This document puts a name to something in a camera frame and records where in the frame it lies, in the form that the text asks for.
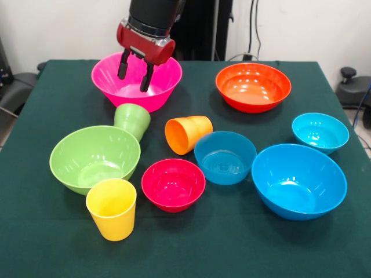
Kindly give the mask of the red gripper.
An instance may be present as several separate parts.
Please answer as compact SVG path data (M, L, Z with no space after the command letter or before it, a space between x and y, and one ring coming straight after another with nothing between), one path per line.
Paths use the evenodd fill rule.
M154 65L164 64L168 61L175 49L175 41L170 36L153 38L144 35L130 26L128 20L122 20L119 23L117 40L124 48L119 62L118 78L125 79L130 54L138 54L146 61L146 72L141 81L140 91L147 92L153 76Z

